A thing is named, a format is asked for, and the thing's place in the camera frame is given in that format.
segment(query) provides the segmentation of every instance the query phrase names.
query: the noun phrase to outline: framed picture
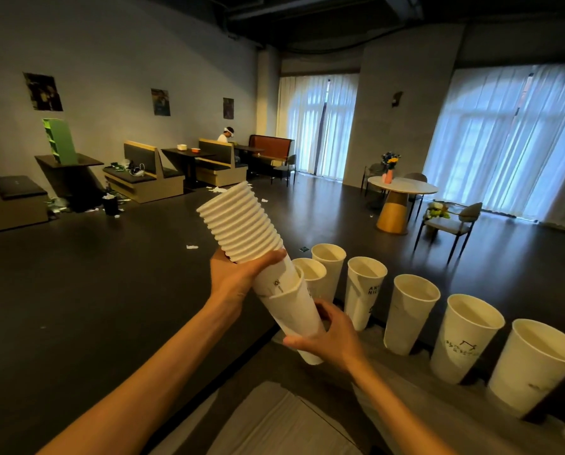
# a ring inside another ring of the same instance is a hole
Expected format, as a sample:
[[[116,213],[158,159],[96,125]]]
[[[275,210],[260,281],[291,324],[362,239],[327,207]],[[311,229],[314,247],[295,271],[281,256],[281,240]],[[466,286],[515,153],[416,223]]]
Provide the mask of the framed picture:
[[[55,86],[55,78],[49,75],[24,73],[25,84],[29,90],[29,98],[35,110],[46,112],[62,112],[61,98]]]
[[[152,105],[157,116],[171,116],[171,107],[168,101],[168,91],[152,88]]]
[[[234,119],[234,99],[224,97],[224,119]]]

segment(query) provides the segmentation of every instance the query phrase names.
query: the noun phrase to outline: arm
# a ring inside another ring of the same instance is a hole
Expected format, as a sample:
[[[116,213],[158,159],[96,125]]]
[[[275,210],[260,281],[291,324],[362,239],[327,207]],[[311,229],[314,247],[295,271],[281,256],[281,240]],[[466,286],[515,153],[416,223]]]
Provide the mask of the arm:
[[[39,455],[137,454],[211,348],[238,319],[253,279],[279,262],[272,251],[234,264],[221,249],[211,259],[211,296],[203,308],[118,388],[74,421]]]
[[[331,321],[329,330],[315,338],[286,337],[285,345],[316,354],[350,373],[374,403],[403,453],[456,455],[394,395],[370,366],[350,318],[335,305],[322,300],[317,300],[316,304],[321,316]]]

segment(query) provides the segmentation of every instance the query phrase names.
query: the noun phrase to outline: wooden floor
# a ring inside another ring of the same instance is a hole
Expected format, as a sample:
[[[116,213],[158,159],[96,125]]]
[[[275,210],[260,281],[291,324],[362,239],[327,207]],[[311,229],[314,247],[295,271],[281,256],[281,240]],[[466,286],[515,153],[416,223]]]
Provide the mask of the wooden floor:
[[[422,240],[413,254],[418,221],[405,236],[380,232],[378,214],[366,207],[375,193],[364,198],[356,188],[308,175],[289,188],[269,179],[252,184],[268,200],[264,209],[292,258],[310,256],[303,246],[334,243],[348,258],[364,255],[387,266],[373,311],[379,321],[386,319],[393,277],[402,273],[423,276],[442,293],[420,337],[425,344],[434,343],[448,295],[470,294],[497,307],[506,327],[479,370],[494,365],[516,318],[565,332],[565,232],[483,214],[461,259],[446,266],[453,237]],[[118,220],[103,212],[70,214],[0,233],[0,453],[35,451],[202,305],[216,243],[195,209],[211,197],[201,189],[127,206]],[[199,249],[187,250],[190,244]],[[340,300],[345,289],[346,267]],[[233,330],[218,346],[228,361],[272,325],[251,300],[243,316],[255,321],[246,323],[254,331]],[[190,383],[194,392],[201,385]],[[565,384],[553,398],[546,409],[565,418]]]

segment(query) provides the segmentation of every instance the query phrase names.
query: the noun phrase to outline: round table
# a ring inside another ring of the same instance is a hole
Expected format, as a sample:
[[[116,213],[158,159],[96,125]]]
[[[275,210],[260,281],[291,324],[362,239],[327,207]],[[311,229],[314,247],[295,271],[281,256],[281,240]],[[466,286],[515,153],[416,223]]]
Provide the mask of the round table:
[[[398,177],[385,184],[380,175],[369,177],[368,182],[376,187],[388,190],[386,203],[377,220],[377,228],[397,235],[407,233],[407,201],[409,195],[430,195],[438,191],[438,187],[419,180]]]

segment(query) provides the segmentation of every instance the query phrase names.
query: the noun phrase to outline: ceiling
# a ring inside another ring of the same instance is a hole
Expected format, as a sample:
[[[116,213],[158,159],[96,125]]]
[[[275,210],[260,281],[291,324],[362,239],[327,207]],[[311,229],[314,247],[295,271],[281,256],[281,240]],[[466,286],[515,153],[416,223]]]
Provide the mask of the ceiling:
[[[226,33],[290,45],[419,22],[492,15],[565,15],[565,0],[158,0]]]

